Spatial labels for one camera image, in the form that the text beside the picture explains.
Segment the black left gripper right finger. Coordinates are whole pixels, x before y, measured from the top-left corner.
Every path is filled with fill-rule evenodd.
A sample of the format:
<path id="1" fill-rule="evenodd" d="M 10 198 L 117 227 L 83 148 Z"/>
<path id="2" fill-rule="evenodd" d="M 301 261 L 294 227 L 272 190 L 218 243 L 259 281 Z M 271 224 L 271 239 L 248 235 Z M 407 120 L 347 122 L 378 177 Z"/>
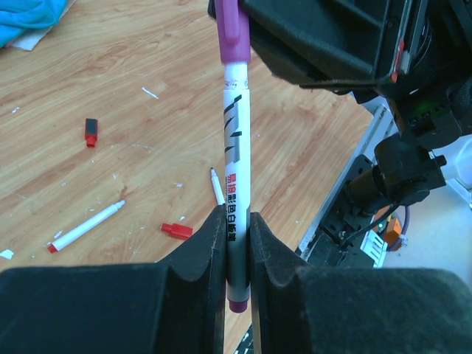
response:
<path id="1" fill-rule="evenodd" d="M 309 294 L 315 268 L 288 248 L 258 212 L 251 213 L 249 261 L 255 353 L 328 353 Z"/>

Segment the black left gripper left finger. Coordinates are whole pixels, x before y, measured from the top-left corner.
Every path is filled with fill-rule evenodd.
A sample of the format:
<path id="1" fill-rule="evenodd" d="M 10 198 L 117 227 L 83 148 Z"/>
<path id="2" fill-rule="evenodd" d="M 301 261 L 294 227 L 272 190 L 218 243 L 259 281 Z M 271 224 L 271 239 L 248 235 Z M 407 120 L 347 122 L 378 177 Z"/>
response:
<path id="1" fill-rule="evenodd" d="M 158 262 L 163 283 L 152 353 L 222 353 L 226 217 L 215 207 L 200 229 Z"/>

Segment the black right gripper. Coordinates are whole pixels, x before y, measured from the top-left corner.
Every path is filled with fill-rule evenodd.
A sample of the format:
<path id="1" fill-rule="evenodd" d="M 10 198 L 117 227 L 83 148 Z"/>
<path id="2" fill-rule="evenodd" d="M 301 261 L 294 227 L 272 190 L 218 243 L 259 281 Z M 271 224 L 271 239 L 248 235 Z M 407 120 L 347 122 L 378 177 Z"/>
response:
<path id="1" fill-rule="evenodd" d="M 303 89 L 383 97 L 410 144 L 471 133 L 469 1 L 242 1 L 250 43 Z"/>

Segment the purple white marker pen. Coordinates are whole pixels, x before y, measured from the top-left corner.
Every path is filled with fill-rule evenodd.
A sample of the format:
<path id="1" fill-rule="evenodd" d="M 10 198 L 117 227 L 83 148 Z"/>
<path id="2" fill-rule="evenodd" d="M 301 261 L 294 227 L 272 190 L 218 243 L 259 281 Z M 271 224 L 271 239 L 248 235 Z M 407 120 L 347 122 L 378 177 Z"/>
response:
<path id="1" fill-rule="evenodd" d="M 238 1 L 216 1 L 224 67 L 223 132 L 226 190 L 227 299 L 234 313 L 248 307 L 247 241 L 251 206 L 251 100 L 249 19 Z"/>

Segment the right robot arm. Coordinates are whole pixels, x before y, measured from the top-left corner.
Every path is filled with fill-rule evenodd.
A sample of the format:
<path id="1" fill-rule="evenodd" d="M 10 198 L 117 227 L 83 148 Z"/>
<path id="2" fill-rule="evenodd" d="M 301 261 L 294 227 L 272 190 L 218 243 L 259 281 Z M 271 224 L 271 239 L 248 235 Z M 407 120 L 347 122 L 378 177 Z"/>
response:
<path id="1" fill-rule="evenodd" d="M 386 99 L 398 131 L 347 185 L 362 212 L 444 185 L 446 160 L 430 152 L 471 133 L 469 1 L 211 1 L 208 13 L 291 84 Z"/>

